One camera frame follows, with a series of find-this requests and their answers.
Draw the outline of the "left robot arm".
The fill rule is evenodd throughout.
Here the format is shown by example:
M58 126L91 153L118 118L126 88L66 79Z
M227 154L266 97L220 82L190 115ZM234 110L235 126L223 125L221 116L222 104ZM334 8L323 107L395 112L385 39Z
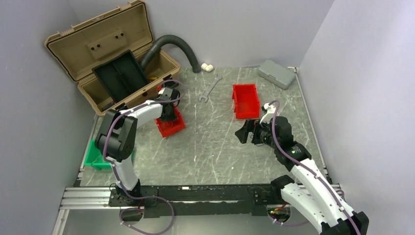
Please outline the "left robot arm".
M140 201L140 180L134 172L132 152L137 129L154 120L173 121L174 103L183 98L180 94L167 96L159 94L154 99L127 110L109 111L104 116L95 146L105 161L109 162L116 179L116 186L122 190L121 199L129 206Z

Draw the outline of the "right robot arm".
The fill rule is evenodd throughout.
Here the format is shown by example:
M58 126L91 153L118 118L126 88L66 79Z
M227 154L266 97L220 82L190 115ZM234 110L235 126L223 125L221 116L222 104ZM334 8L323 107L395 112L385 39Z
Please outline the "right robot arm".
M293 206L321 235L367 234L367 215L349 206L323 177L311 154L294 140L292 126L286 117L272 118L267 123L248 119L235 136L245 144L249 133L253 135L253 144L265 144L272 148L277 160L308 190L304 193L290 176L283 175L271 182L269 192L272 201L285 201Z

